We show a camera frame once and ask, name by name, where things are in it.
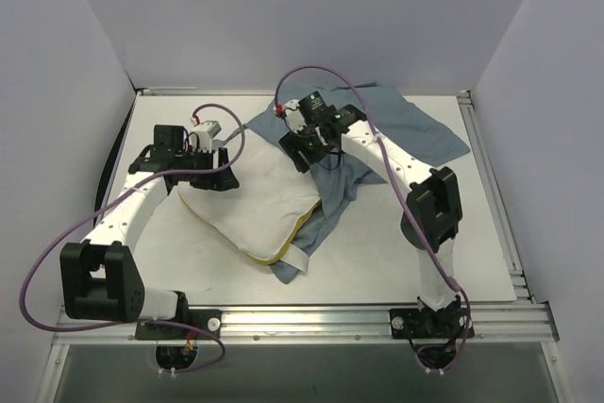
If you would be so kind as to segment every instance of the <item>table surface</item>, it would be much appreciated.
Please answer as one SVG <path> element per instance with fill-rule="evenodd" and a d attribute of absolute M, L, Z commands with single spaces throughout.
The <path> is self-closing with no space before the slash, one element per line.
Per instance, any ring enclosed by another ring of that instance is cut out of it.
<path fill-rule="evenodd" d="M 153 142 L 155 124 L 189 126 L 191 111 L 208 102 L 233 109 L 245 122 L 271 99 L 267 95 L 139 96 L 109 200 L 120 192 L 128 164 Z M 455 97 L 407 99 L 469 144 Z M 208 110 L 208 118 L 221 123 L 220 138 L 235 128 L 221 110 Z M 513 301 L 512 281 L 474 155 L 447 165 L 458 176 L 463 207 L 454 252 L 456 279 L 474 302 Z M 417 253 L 400 232 L 400 216 L 389 185 L 359 187 L 358 199 L 312 255 L 307 274 L 298 274 L 284 285 L 269 267 L 254 263 L 193 215 L 173 191 L 156 209 L 134 256 L 145 286 L 183 291 L 196 305 L 412 303 L 419 293 Z"/>

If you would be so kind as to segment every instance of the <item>gray-blue fabric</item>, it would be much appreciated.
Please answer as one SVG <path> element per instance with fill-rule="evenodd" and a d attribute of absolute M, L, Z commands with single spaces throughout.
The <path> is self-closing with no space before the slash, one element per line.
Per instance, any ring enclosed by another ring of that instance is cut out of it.
<path fill-rule="evenodd" d="M 347 104 L 361 109 L 359 100 L 350 89 L 326 89 L 302 84 L 284 85 L 279 93 L 279 103 L 302 99 L 317 90 L 326 104 L 333 105 L 336 109 Z M 415 158 L 437 167 L 470 151 L 453 131 L 407 101 L 396 89 L 369 84 L 359 86 L 359 90 L 371 110 L 377 128 Z M 246 126 L 275 146 L 279 146 L 279 139 L 289 132 L 283 120 L 275 116 L 273 103 Z M 321 206 L 298 230 L 292 241 L 293 245 L 309 256 L 336 227 L 348 204 L 357 198 L 359 184 L 384 182 L 364 163 L 349 155 L 342 156 L 342 162 L 335 170 L 328 170 L 336 167 L 337 162 L 337 156 L 327 156 L 321 161 L 326 168 L 318 164 L 310 167 L 321 196 Z M 291 282 L 298 272 L 283 261 L 272 264 L 271 268 L 283 283 Z"/>

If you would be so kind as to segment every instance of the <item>gray wall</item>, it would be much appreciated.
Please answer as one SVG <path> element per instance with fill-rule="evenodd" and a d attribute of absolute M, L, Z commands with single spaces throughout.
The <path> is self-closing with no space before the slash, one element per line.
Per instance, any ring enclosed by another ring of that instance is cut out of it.
<path fill-rule="evenodd" d="M 602 5 L 525 0 L 476 89 L 528 282 L 552 304 L 580 402 L 604 392 Z"/>
<path fill-rule="evenodd" d="M 86 0 L 0 0 L 0 399 L 33 401 L 51 336 L 22 320 L 25 273 L 90 212 L 134 93 Z M 59 260 L 29 297 L 57 321 Z"/>
<path fill-rule="evenodd" d="M 476 85 L 522 0 L 89 2 L 137 87 L 271 89 L 323 63 L 435 94 Z"/>

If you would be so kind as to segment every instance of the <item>purple cable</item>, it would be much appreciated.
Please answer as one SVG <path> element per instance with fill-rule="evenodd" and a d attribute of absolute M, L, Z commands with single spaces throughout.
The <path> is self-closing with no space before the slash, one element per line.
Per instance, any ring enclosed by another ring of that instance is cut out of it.
<path fill-rule="evenodd" d="M 213 334 L 210 334 L 209 332 L 206 332 L 203 329 L 200 329 L 199 327 L 194 327 L 194 326 L 189 326 L 189 325 L 183 325 L 182 323 L 175 323 L 174 321 L 165 321 L 165 320 L 149 320 L 149 321 L 145 321 L 145 323 L 152 323 L 154 325 L 160 325 L 160 326 L 167 326 L 167 327 L 178 327 L 181 329 L 187 329 L 187 330 L 194 330 L 195 332 L 197 332 L 198 334 L 200 334 L 203 337 L 206 337 L 209 340 L 212 340 L 213 342 L 216 342 L 218 344 L 218 346 L 220 346 L 220 356 L 218 356 L 217 358 L 211 359 L 209 361 L 205 361 L 200 363 L 199 365 L 194 365 L 191 366 L 189 368 L 183 368 L 181 370 L 175 370 L 175 373 L 190 373 L 190 372 L 196 372 L 198 370 L 201 370 L 202 368 L 206 368 L 210 365 L 214 365 L 216 362 L 219 362 L 223 359 L 223 357 L 225 356 L 225 354 L 227 353 L 227 349 L 225 348 L 225 344 L 222 343 L 222 341 L 216 337 Z"/>
<path fill-rule="evenodd" d="M 239 130 L 242 133 L 242 142 L 241 142 L 241 144 L 239 146 L 239 149 L 237 150 L 237 153 L 233 157 L 233 159 L 230 160 L 229 162 L 227 162 L 226 164 L 221 165 L 220 167 L 217 167 L 215 169 L 210 169 L 210 170 L 167 170 L 167 171 L 164 171 L 164 172 L 157 172 L 156 174 L 148 176 L 147 178 L 139 181 L 132 188 L 130 188 L 125 193 L 123 193 L 122 195 L 120 195 L 119 197 L 117 197 L 115 200 L 113 200 L 111 203 L 109 203 L 108 205 L 106 205 L 104 208 L 101 208 L 100 210 L 95 211 L 94 213 L 92 213 L 89 216 L 85 217 L 81 221 L 76 222 L 71 227 L 67 228 L 65 231 L 63 231 L 61 234 L 59 234 L 58 237 L 55 240 L 53 240 L 53 242 L 50 243 L 43 250 L 42 254 L 38 257 L 38 259 L 31 266 L 31 269 L 29 270 L 29 272 L 25 276 L 25 280 L 23 282 L 23 285 L 21 287 L 21 291 L 19 293 L 19 310 L 21 311 L 21 314 L 23 315 L 23 317 L 25 318 L 25 320 L 31 326 L 36 327 L 36 328 L 41 329 L 41 330 L 46 330 L 48 332 L 80 332 L 80 331 L 83 331 L 83 330 L 100 329 L 101 327 L 109 327 L 109 326 L 115 326 L 115 325 L 120 325 L 121 324 L 121 323 L 111 322 L 111 323 L 98 323 L 98 324 L 95 324 L 95 325 L 76 326 L 76 327 L 56 327 L 56 326 L 45 325 L 44 323 L 39 322 L 33 316 L 31 316 L 31 314 L 27 310 L 27 305 L 26 305 L 26 302 L 25 302 L 25 298 L 27 297 L 27 289 L 29 288 L 29 284 L 31 283 L 31 280 L 35 276 L 35 274 L 38 271 L 38 269 L 40 268 L 42 262 L 46 259 L 46 257 L 48 257 L 48 255 L 53 251 L 53 249 L 60 244 L 60 242 L 62 242 L 65 238 L 67 238 L 70 234 L 72 234 L 78 228 L 84 226 L 85 224 L 88 224 L 95 217 L 100 216 L 100 215 L 104 214 L 105 212 L 107 212 L 109 210 L 112 210 L 115 207 L 117 207 L 120 203 L 122 203 L 124 200 L 126 200 L 127 198 L 129 198 L 132 194 L 134 194 L 138 189 L 142 188 L 149 181 L 152 181 L 152 180 L 157 179 L 157 178 L 163 178 L 164 176 L 172 176 L 172 175 L 207 175 L 207 174 L 215 174 L 217 172 L 221 172 L 221 171 L 227 169 L 228 167 L 230 167 L 231 165 L 233 165 L 235 163 L 235 161 L 237 161 L 239 159 L 239 156 L 242 154 L 243 148 L 245 147 L 245 130 L 244 130 L 242 121 L 235 114 L 235 112 L 233 112 L 231 109 L 226 108 L 225 106 L 221 106 L 220 104 L 215 104 L 215 103 L 208 103 L 208 104 L 204 104 L 203 106 L 199 106 L 198 108 L 196 108 L 193 111 L 193 116 L 199 110 L 201 110 L 201 109 L 207 109 L 207 108 L 217 108 L 217 109 L 224 110 L 231 117 L 233 117 L 233 119 L 235 120 L 235 122 L 237 122 L 237 126 L 239 127 Z"/>
<path fill-rule="evenodd" d="M 469 329 L 469 324 L 470 324 L 470 322 L 469 322 L 469 320 L 470 320 L 470 301 L 468 300 L 467 294 L 461 288 L 460 284 L 457 283 L 455 278 L 449 276 L 446 273 L 445 269 L 443 268 L 441 263 L 438 261 L 438 258 L 436 257 L 436 254 L 434 253 L 434 250 L 432 249 L 432 246 L 430 245 L 428 238 L 426 238 L 424 231 L 417 223 L 417 220 L 413 217 L 413 213 L 409 209 L 409 205 L 407 205 L 407 201 L 405 200 L 405 197 L 403 196 L 402 192 L 400 192 L 400 189 L 399 189 L 398 185 L 396 184 L 396 179 L 394 177 L 393 169 L 390 165 L 390 160 L 388 158 L 388 152 L 386 150 L 386 146 L 384 145 L 384 142 L 378 135 L 379 131 L 376 128 L 376 124 L 374 123 L 374 119 L 371 115 L 371 112 L 367 108 L 367 103 L 364 100 L 364 98 L 362 97 L 361 92 L 359 92 L 359 89 L 357 89 L 344 75 L 342 75 L 341 73 L 339 73 L 335 70 L 332 70 L 330 68 L 327 68 L 324 66 L 319 66 L 319 65 L 300 66 L 300 67 L 294 68 L 291 71 L 287 72 L 277 83 L 277 87 L 275 88 L 275 100 L 274 100 L 275 106 L 278 105 L 279 91 L 281 89 L 281 86 L 283 85 L 283 82 L 285 82 L 285 79 L 287 79 L 293 73 L 297 73 L 298 71 L 308 70 L 308 69 L 315 69 L 315 70 L 321 70 L 321 71 L 326 71 L 328 73 L 332 73 L 333 75 L 335 75 L 339 79 L 341 79 L 344 82 L 344 84 L 346 84 L 350 88 L 352 93 L 355 94 L 355 96 L 361 103 L 362 109 L 365 111 L 365 115 L 367 116 L 367 124 L 369 125 L 371 132 L 373 133 L 374 137 L 376 138 L 377 145 L 379 145 L 379 149 L 381 150 L 382 157 L 384 158 L 384 166 L 386 167 L 386 173 L 388 174 L 388 179 L 390 180 L 390 185 L 393 187 L 394 194 L 396 195 L 396 199 L 398 200 L 398 203 L 403 208 L 403 211 L 407 214 L 407 217 L 409 219 L 411 226 L 413 227 L 413 230 L 417 234 L 420 242 L 422 243 L 422 246 L 426 249 L 426 252 L 428 253 L 430 259 L 432 260 L 432 263 L 434 263 L 434 266 L 436 267 L 438 273 L 441 275 L 441 277 L 445 281 L 446 286 L 449 287 L 455 293 L 461 293 L 461 295 L 463 297 L 465 305 L 468 309 L 468 316 L 466 318 L 466 323 L 464 325 L 463 336 L 461 338 L 461 344 L 458 349 L 458 354 L 455 356 L 453 361 L 451 361 L 447 365 L 447 367 L 445 367 L 443 369 L 444 371 L 446 371 L 455 362 L 457 362 L 458 356 L 461 354 L 461 352 L 465 348 L 465 343 L 467 341 L 468 329 Z"/>

